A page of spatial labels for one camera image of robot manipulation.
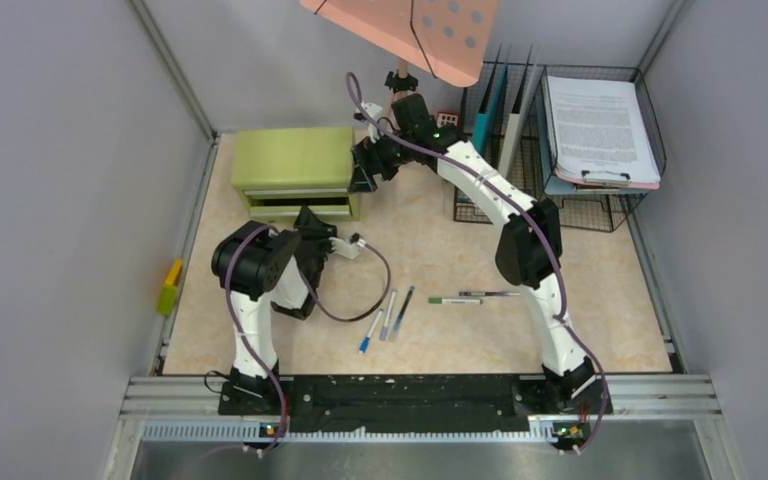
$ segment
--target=marble pattern surface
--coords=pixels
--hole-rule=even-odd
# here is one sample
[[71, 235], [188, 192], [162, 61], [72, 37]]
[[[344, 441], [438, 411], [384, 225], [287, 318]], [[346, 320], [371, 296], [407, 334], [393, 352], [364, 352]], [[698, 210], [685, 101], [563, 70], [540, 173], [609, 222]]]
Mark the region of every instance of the marble pattern surface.
[[[219, 280], [210, 271], [216, 245], [248, 220], [229, 175], [235, 137], [223, 135], [178, 307], [166, 374], [228, 371], [233, 324]], [[358, 346], [372, 317], [343, 324], [318, 309], [305, 321], [273, 313], [282, 374], [540, 372], [540, 345], [522, 298], [489, 298], [481, 306], [431, 305], [429, 296], [459, 290], [509, 290], [494, 265], [498, 231], [452, 221], [452, 186], [417, 164], [362, 199], [361, 221], [337, 224], [340, 236], [361, 233], [389, 260], [396, 310], [416, 286], [395, 342]], [[565, 228], [562, 272], [576, 331], [611, 372], [669, 371], [670, 364], [630, 233]], [[381, 295], [385, 271], [364, 252], [332, 256], [319, 294], [342, 317]]]

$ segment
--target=pink board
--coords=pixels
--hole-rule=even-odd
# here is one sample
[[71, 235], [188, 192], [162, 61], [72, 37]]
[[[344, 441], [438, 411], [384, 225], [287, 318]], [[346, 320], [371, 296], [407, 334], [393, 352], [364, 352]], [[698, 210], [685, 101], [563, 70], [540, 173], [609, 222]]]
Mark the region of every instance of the pink board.
[[301, 4], [456, 87], [477, 82], [498, 0], [413, 0], [416, 36], [410, 28], [411, 1], [301, 0]]

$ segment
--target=white wall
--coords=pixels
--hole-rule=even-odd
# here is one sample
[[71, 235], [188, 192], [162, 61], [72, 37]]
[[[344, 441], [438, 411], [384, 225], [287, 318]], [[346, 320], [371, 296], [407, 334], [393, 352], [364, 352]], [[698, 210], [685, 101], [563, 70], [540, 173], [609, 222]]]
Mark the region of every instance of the white wall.
[[[524, 61], [539, 42], [541, 62], [637, 66], [671, 1], [501, 0], [489, 50], [512, 44]], [[146, 3], [219, 130], [348, 124], [348, 70], [365, 99], [387, 99], [395, 57], [298, 0]], [[412, 70], [431, 111], [458, 109], [461, 89]]]
[[768, 1], [694, 2], [647, 83], [670, 162], [647, 242], [685, 360], [768, 478]]
[[206, 141], [126, 2], [0, 1], [0, 478], [95, 478]]

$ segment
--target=pen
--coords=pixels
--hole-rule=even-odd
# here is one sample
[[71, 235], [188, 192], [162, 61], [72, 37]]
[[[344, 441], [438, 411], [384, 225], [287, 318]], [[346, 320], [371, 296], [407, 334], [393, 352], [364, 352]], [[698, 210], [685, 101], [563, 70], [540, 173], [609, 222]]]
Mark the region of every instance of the pen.
[[384, 310], [378, 309], [378, 315], [375, 316], [375, 320], [372, 321], [372, 325], [369, 327], [369, 331], [366, 332], [366, 338], [360, 343], [358, 353], [363, 355], [366, 353], [366, 347], [369, 346], [369, 339], [372, 337], [372, 333], [375, 331], [375, 327], [378, 326], [378, 322], [381, 320], [381, 316], [384, 315]]
[[459, 297], [518, 297], [520, 292], [458, 292]]
[[384, 326], [381, 327], [381, 336], [378, 337], [382, 342], [387, 340], [387, 330], [390, 328], [390, 317], [393, 316], [393, 305], [396, 303], [396, 294], [398, 290], [393, 289], [393, 293], [390, 294], [390, 304], [387, 305], [387, 315], [384, 317]]
[[428, 303], [434, 303], [437, 305], [481, 305], [484, 303], [484, 301], [480, 298], [431, 297], [428, 299]]
[[413, 296], [414, 290], [415, 287], [411, 285], [410, 290], [408, 290], [408, 294], [405, 295], [405, 303], [402, 304], [402, 309], [399, 310], [399, 316], [396, 317], [396, 324], [393, 325], [393, 336], [391, 337], [393, 341], [396, 340], [396, 334], [399, 332], [399, 327], [402, 326], [402, 319], [405, 318], [405, 310], [408, 309], [408, 303], [410, 303], [410, 298]]

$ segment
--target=wire basket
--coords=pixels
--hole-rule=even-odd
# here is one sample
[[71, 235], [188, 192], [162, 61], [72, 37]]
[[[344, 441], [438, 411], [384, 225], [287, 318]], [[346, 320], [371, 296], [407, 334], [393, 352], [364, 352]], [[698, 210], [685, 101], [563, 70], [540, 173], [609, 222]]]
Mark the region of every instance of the wire basket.
[[[461, 115], [464, 121], [462, 122], [463, 131], [466, 134], [471, 132], [471, 126], [475, 122], [475, 116], [478, 111], [478, 105], [481, 100], [480, 92], [483, 92], [486, 88], [487, 81], [489, 80], [489, 72], [492, 69], [492, 63], [487, 63], [482, 70], [482, 76], [479, 83], [476, 84], [476, 92], [470, 92], [470, 89], [465, 89], [461, 100]], [[525, 106], [529, 112], [525, 127], [523, 128], [523, 134], [520, 139], [520, 145], [518, 150], [517, 159], [511, 168], [511, 172], [508, 175], [508, 181], [512, 185], [521, 189], [528, 195], [531, 195], [537, 199], [550, 198], [557, 205], [560, 213], [561, 225], [565, 227], [581, 228], [586, 230], [595, 230], [600, 232], [613, 232], [620, 225], [625, 222], [628, 216], [640, 205], [640, 202], [646, 197], [645, 193], [641, 194], [576, 194], [576, 195], [547, 195], [545, 193], [545, 187], [548, 180], [544, 182], [544, 178], [548, 178], [554, 175], [555, 158], [550, 158], [550, 164], [553, 165], [552, 172], [544, 177], [543, 164], [544, 161], [541, 155], [546, 155], [545, 152], [541, 152], [540, 149], [540, 135], [541, 132], [537, 125], [537, 113], [536, 108], [533, 108], [535, 95], [542, 95], [542, 88], [547, 82], [548, 75], [567, 77], [567, 78], [583, 78], [583, 79], [597, 79], [597, 80], [615, 80], [615, 81], [628, 81], [632, 82], [636, 86], [638, 103], [640, 104], [640, 110], [643, 116], [643, 123], [646, 128], [646, 132], [649, 136], [649, 143], [652, 148], [653, 156], [655, 157], [655, 163], [659, 172], [663, 175], [666, 169], [666, 154], [664, 153], [663, 142], [658, 129], [658, 122], [655, 118], [655, 113], [652, 108], [652, 102], [649, 99], [649, 93], [646, 89], [646, 85], [643, 81], [643, 75], [636, 68], [623, 68], [623, 67], [586, 67], [586, 66], [567, 66], [567, 65], [528, 65], [527, 68], [523, 65], [518, 69], [519, 77], [511, 78], [511, 71], [509, 67], [508, 86], [510, 84], [519, 85], [519, 79], [522, 75], [540, 75], [539, 82], [533, 82], [532, 91], [526, 92], [525, 98], [528, 99], [528, 103]], [[506, 95], [506, 100], [512, 96], [510, 90]], [[498, 156], [498, 149], [493, 149], [493, 141], [501, 143], [501, 133], [504, 128], [504, 122], [506, 118], [496, 119], [494, 128], [494, 135], [491, 137], [490, 142], [490, 155], [488, 161], [498, 163], [497, 159], [494, 159], [493, 155]], [[551, 125], [551, 119], [547, 122], [547, 126]], [[549, 141], [554, 141], [553, 132], [549, 131]], [[471, 201], [469, 201], [463, 193], [455, 189], [455, 208], [454, 208], [454, 220], [457, 222], [469, 222], [469, 223], [490, 223], [490, 219], [484, 215], [480, 209], [478, 209]]]

